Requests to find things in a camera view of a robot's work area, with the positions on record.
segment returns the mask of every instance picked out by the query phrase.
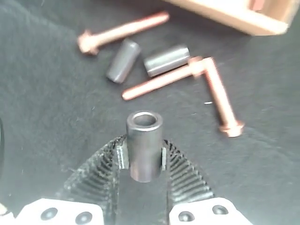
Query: hex head bolt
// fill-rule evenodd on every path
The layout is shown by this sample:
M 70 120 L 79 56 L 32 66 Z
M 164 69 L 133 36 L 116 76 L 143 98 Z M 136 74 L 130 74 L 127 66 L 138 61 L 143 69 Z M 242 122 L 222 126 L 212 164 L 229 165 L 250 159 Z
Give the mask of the hex head bolt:
M 124 100 L 131 100 L 190 75 L 193 75 L 194 78 L 197 78 L 204 72 L 204 67 L 201 60 L 202 57 L 199 56 L 191 58 L 186 66 L 182 66 L 171 72 L 167 72 L 163 75 L 153 78 L 152 80 L 125 90 L 122 94 L 122 97 Z
M 202 61 L 206 69 L 205 75 L 207 82 L 223 122 L 223 125 L 219 127 L 220 131 L 226 133 L 228 137 L 240 136 L 245 124 L 236 120 L 234 116 L 233 109 L 214 60 L 212 58 L 206 58 Z
M 82 53 L 97 55 L 100 46 L 163 24 L 169 20 L 169 17 L 169 14 L 163 11 L 99 34 L 92 35 L 89 30 L 86 30 L 78 37 L 77 42 L 79 49 Z

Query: black fabric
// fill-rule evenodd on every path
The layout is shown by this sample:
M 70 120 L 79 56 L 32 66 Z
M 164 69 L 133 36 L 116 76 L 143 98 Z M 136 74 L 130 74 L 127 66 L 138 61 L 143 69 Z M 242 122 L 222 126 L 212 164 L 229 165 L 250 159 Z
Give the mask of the black fabric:
M 204 77 L 125 102 L 121 92 L 147 79 L 142 58 L 120 86 L 105 78 L 120 42 L 95 58 L 76 47 L 85 28 L 98 32 L 161 9 L 170 12 L 170 22 L 132 37 L 142 56 L 185 43 L 192 55 L 215 57 L 237 117 L 246 123 L 241 137 L 218 132 L 214 105 L 205 104 L 212 99 Z M 299 24 L 298 15 L 285 35 L 248 37 L 158 0 L 0 0 L 6 138 L 0 201 L 18 211 L 53 196 L 74 169 L 125 133 L 131 112 L 146 109 L 163 116 L 165 138 L 252 223 L 298 224 Z

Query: metal sleeve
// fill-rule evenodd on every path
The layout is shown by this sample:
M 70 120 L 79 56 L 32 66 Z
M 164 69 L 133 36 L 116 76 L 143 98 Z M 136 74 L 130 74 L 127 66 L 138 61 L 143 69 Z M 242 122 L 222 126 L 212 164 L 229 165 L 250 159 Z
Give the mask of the metal sleeve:
M 130 176 L 142 183 L 158 177 L 162 164 L 162 125 L 158 113 L 138 111 L 126 122 Z
M 123 83 L 140 52 L 137 43 L 125 39 L 106 73 L 107 78 L 115 83 Z
M 144 64 L 148 76 L 154 77 L 187 64 L 189 58 L 188 47 L 186 45 L 177 45 L 166 51 L 145 58 Z

